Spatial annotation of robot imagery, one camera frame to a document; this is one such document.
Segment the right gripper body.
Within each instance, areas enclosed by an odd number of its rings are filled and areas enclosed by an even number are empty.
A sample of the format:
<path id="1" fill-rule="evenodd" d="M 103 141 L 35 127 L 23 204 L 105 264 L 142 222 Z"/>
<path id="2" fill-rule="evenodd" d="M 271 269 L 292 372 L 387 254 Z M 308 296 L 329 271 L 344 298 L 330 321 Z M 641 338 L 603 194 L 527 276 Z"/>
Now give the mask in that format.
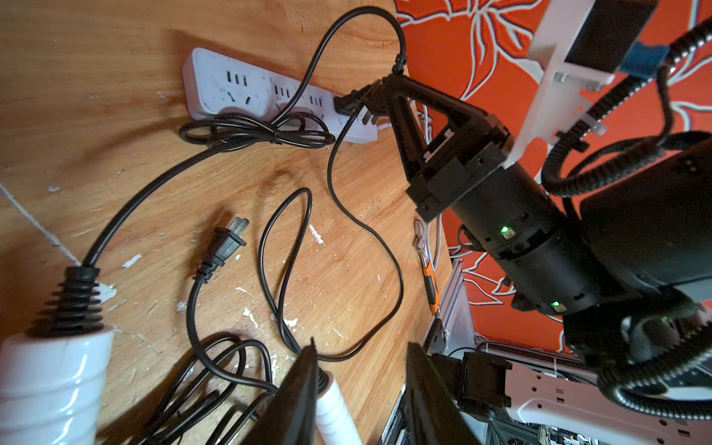
<path id="1" fill-rule="evenodd" d="M 513 135 L 494 114 L 474 114 L 457 124 L 448 120 L 428 145 L 415 145 L 404 163 L 406 194 L 426 222 L 450 208 L 504 163 Z"/>

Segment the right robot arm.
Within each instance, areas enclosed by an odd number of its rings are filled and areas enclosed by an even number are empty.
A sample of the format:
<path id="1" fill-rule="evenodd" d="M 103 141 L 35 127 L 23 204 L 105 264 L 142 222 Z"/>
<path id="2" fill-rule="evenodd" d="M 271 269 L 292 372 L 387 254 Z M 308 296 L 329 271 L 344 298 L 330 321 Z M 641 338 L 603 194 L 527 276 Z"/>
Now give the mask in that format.
<path id="1" fill-rule="evenodd" d="M 523 312 L 558 315 L 594 384 L 486 352 L 409 351 L 419 441 L 462 441 L 463 415 L 556 426 L 609 444 L 708 444 L 711 135 L 673 132 L 669 73 L 711 40 L 638 40 L 654 5 L 551 7 L 530 55 L 543 82 L 519 136 L 400 72 L 367 109 L 389 117 L 419 215 L 452 210 Z"/>

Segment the white power strip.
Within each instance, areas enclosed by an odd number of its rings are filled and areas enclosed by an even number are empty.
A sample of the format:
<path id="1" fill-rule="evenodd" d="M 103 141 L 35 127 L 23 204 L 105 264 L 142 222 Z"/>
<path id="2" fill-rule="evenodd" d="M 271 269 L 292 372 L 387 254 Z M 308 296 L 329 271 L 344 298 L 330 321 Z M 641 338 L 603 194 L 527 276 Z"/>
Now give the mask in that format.
<path id="1" fill-rule="evenodd" d="M 298 80 L 204 48 L 191 51 L 182 75 L 187 108 L 194 120 L 240 112 L 266 122 L 284 109 L 300 86 Z M 293 111 L 317 116 L 333 136 L 339 136 L 348 116 L 337 113 L 336 98 L 326 89 L 309 85 Z M 378 139 L 376 124 L 362 122 L 365 111 L 360 112 L 344 142 L 368 144 Z"/>

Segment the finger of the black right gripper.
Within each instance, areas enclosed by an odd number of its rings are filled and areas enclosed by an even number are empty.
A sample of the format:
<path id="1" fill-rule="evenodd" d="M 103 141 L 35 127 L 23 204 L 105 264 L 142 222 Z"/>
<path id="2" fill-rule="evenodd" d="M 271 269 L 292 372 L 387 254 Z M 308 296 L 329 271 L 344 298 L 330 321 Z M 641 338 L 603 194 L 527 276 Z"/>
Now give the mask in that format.
<path id="1" fill-rule="evenodd" d="M 490 129 L 490 118 L 486 111 L 405 75 L 389 74 L 374 83 L 367 94 L 366 107 L 375 116 L 389 116 L 389 108 L 395 105 L 397 98 L 415 100 L 441 114 L 452 131 Z"/>
<path id="2" fill-rule="evenodd" d="M 408 99 L 392 99 L 389 102 L 389 120 L 406 179 L 412 181 L 426 165 L 424 155 L 428 144 Z"/>

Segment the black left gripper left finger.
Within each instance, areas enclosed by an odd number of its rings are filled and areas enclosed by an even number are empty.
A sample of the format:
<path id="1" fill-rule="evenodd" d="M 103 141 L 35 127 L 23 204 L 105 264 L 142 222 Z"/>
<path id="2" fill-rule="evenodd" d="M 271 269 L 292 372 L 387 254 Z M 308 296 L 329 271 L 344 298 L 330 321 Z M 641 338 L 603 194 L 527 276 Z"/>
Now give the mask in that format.
<path id="1" fill-rule="evenodd" d="M 319 367 L 312 342 L 296 362 L 242 444 L 312 444 Z"/>

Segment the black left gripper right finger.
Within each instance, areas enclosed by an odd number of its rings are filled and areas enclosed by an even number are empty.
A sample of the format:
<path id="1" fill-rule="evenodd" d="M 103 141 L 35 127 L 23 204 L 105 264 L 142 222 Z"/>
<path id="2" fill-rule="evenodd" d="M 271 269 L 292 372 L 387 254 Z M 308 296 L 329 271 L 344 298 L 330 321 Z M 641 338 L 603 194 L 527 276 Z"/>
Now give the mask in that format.
<path id="1" fill-rule="evenodd" d="M 480 444 L 423 348 L 406 353 L 407 428 L 413 444 Z"/>

